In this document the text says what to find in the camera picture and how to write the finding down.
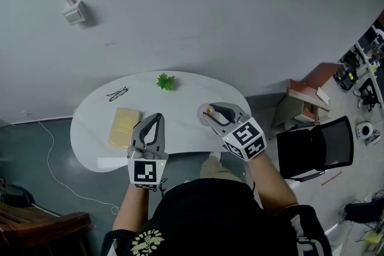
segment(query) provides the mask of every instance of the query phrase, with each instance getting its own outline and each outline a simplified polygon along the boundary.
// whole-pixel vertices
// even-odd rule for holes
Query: wooden chair
[[[84,212],[56,216],[36,207],[0,203],[0,254],[86,256],[88,247],[83,237],[90,225]]]

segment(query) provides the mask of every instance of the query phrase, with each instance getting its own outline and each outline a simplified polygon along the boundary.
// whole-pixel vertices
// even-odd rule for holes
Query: floor
[[[330,79],[323,89],[331,97],[332,119],[348,115],[353,126],[360,121],[370,120],[375,128],[384,132],[384,121],[380,121],[382,117],[378,106],[371,113],[358,109],[358,99],[351,92],[344,93],[339,90],[333,79]],[[269,128],[273,112],[274,109],[266,109],[254,113],[267,137],[275,133]],[[84,197],[97,198],[119,206],[128,186],[127,169],[94,173],[84,168],[71,148],[70,124],[70,120],[46,123],[46,127],[55,136],[55,147],[50,156],[54,174]],[[50,210],[61,214],[89,212],[94,224],[94,228],[88,232],[89,244],[92,253],[98,255],[103,236],[111,229],[115,218],[110,211],[111,206],[78,198],[54,180],[47,168],[47,153],[51,142],[50,135],[38,124],[0,129],[0,176],[28,189],[38,204]],[[355,140],[355,159],[350,167],[327,171],[323,176],[305,183],[289,182],[299,202],[316,209],[324,230],[337,225],[341,206],[354,199],[369,200],[372,193],[384,187],[383,149],[384,141],[380,141],[375,147],[366,147],[362,141]],[[278,167],[275,140],[268,141],[266,151]],[[207,157],[208,153],[172,155],[164,172],[164,177],[168,178],[165,187],[169,189],[186,179],[198,178],[200,166]],[[232,154],[223,154],[223,165],[248,183],[251,182],[247,168]],[[325,183],[336,174],[339,175]],[[151,193],[150,216],[160,198],[159,192]],[[345,222],[334,227],[329,237],[334,247],[344,244],[343,255],[360,255],[363,243],[355,243],[355,240],[360,238],[364,229],[364,226],[352,226],[351,223]]]

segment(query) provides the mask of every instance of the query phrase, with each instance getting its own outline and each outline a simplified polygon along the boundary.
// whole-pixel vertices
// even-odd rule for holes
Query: white round device
[[[373,133],[373,126],[369,122],[363,122],[356,125],[356,136],[360,140],[369,138]]]

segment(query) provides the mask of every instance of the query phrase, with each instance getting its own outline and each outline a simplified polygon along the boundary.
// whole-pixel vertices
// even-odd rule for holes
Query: white tile floor
[[[333,78],[324,85],[323,90],[331,98],[331,120],[347,115],[352,125],[355,139],[355,156],[349,167],[335,168],[324,175],[304,183],[291,182],[292,188],[301,204],[313,206],[324,230],[330,229],[340,220],[340,208],[354,199],[368,201],[374,192],[384,188],[384,140],[373,147],[366,147],[364,141],[357,140],[355,125],[368,120],[375,129],[384,134],[384,112],[380,106],[375,106],[372,112],[366,107],[357,108],[358,98],[349,92],[343,92]],[[262,110],[254,114],[256,121],[263,128],[267,138],[275,134],[270,128],[274,109]],[[278,166],[277,142],[268,140],[267,154]],[[328,183],[327,180],[342,172]],[[355,224],[351,230],[351,223],[339,225],[331,233],[331,245],[336,248],[344,244],[342,255],[361,255],[364,243],[355,243],[360,238],[366,226]]]

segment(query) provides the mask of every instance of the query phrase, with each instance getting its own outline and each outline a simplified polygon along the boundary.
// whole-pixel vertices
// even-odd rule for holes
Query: yellow object
[[[127,149],[130,145],[133,128],[139,122],[139,119],[140,112],[126,108],[117,108],[108,143]]]
[[[365,242],[370,244],[379,244],[382,237],[383,234],[369,233],[367,238],[365,238]]]

